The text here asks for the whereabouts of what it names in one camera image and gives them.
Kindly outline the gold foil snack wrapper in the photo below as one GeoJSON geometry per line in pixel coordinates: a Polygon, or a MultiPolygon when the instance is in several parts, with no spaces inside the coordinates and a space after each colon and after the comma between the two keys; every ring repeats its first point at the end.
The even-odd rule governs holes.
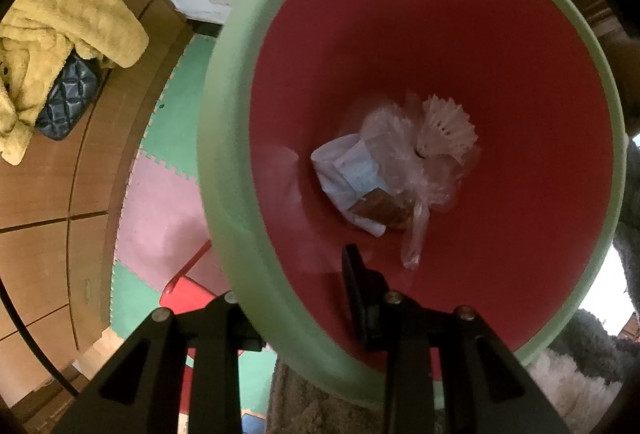
{"type": "Polygon", "coordinates": [[[369,191],[348,209],[357,217],[396,229],[407,227],[412,210],[413,199],[409,193],[404,191],[399,195],[390,195],[380,187],[369,191]]]}

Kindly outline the clear plastic bag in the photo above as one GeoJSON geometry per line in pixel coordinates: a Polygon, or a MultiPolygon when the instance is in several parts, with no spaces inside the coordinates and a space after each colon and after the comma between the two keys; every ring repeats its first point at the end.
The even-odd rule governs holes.
{"type": "Polygon", "coordinates": [[[384,103],[375,107],[364,117],[359,132],[380,166],[388,193],[399,195],[406,191],[413,199],[412,216],[402,229],[401,262],[407,269],[416,269],[420,264],[431,211],[454,205],[463,178],[480,158],[476,144],[463,163],[449,156],[422,158],[416,152],[424,101],[409,93],[402,106],[384,103]]]}

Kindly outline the clear plastic blister tray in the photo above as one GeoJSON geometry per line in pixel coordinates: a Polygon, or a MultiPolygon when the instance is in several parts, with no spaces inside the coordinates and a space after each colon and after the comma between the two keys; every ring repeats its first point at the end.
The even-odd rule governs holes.
{"type": "Polygon", "coordinates": [[[349,211],[370,191],[377,188],[388,191],[380,166],[360,135],[347,134],[327,142],[314,150],[310,159],[322,191],[342,216],[374,237],[381,237],[385,233],[385,225],[349,211]]]}

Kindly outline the white feather shuttlecock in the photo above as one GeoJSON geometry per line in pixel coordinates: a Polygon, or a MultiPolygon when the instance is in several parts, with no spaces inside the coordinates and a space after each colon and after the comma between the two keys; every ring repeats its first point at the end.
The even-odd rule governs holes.
{"type": "Polygon", "coordinates": [[[463,107],[452,98],[432,95],[422,103],[423,121],[416,137],[422,157],[449,156],[463,163],[477,141],[475,127],[463,107]]]}

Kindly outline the red bin with green rim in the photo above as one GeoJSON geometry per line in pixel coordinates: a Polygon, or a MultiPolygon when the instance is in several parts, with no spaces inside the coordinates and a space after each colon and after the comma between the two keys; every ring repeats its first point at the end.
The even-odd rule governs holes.
{"type": "Polygon", "coordinates": [[[209,63],[198,180],[242,309],[323,391],[375,406],[341,256],[474,307],[530,362],[599,272],[627,140],[570,0],[241,0],[209,63]]]}

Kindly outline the green pink foam floor mat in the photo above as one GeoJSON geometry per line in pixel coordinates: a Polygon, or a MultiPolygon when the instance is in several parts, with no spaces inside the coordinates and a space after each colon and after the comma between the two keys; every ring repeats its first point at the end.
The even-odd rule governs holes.
{"type": "Polygon", "coordinates": [[[206,243],[196,128],[215,40],[194,36],[172,69],[143,132],[120,213],[111,328],[127,339],[160,304],[178,269],[206,243]]]}

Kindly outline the black quilted handbag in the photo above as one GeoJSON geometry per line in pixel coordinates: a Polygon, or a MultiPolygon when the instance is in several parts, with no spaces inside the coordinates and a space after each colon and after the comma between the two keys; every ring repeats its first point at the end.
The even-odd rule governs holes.
{"type": "Polygon", "coordinates": [[[103,72],[96,58],[85,60],[70,53],[40,110],[35,129],[48,139],[62,141],[100,95],[103,72]]]}

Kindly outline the yellow fleece jacket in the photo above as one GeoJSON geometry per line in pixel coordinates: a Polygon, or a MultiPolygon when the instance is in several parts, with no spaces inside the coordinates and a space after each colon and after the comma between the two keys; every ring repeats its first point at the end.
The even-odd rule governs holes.
{"type": "Polygon", "coordinates": [[[70,54],[129,68],[148,44],[122,0],[15,0],[1,20],[1,158],[21,163],[70,54]]]}

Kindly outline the dark wooden headboard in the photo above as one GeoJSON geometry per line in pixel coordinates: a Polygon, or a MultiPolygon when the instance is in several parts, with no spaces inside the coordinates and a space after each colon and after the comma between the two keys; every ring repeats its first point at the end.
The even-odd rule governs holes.
{"type": "Polygon", "coordinates": [[[625,128],[639,135],[639,40],[631,38],[605,0],[572,0],[598,38],[616,81],[625,128]]]}

